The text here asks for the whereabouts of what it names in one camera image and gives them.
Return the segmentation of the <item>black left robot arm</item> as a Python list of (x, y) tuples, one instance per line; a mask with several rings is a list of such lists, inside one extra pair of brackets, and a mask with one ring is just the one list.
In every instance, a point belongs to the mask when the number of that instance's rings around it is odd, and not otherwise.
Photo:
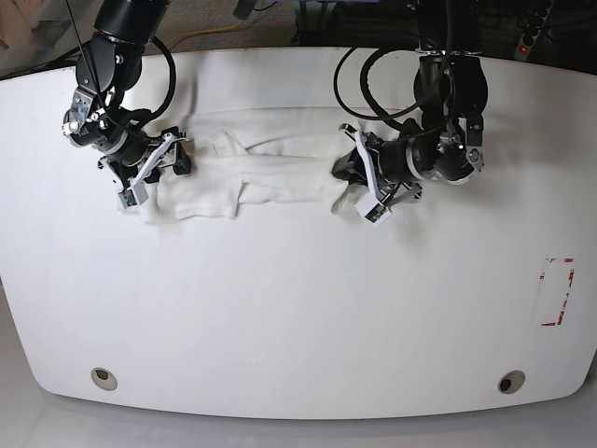
[(483, 111), (488, 83), (479, 59), (479, 16), (475, 1), (420, 1), (416, 7), (421, 56), (413, 81), (415, 102), (400, 112), (386, 111), (369, 86), (373, 65), (389, 54), (375, 50), (364, 62), (360, 90), (371, 112), (398, 136), (384, 140), (371, 131), (341, 125), (363, 154), (352, 150), (338, 159), (331, 174), (369, 188), (390, 207), (418, 201), (425, 181), (465, 183), (480, 172)]

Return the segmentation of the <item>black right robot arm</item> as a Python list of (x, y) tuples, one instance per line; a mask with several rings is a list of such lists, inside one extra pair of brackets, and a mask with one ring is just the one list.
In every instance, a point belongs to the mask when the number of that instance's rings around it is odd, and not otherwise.
[[(77, 87), (63, 119), (63, 132), (77, 147), (91, 146), (127, 188), (150, 154), (170, 134), (183, 137), (177, 127), (150, 136), (144, 127), (159, 118), (174, 98), (176, 68), (171, 52), (156, 37), (168, 1), (105, 1), (94, 23), (90, 41), (82, 45), (76, 62)], [(155, 45), (169, 68), (166, 96), (160, 107), (129, 110), (121, 106), (126, 91), (139, 80), (146, 46)]]

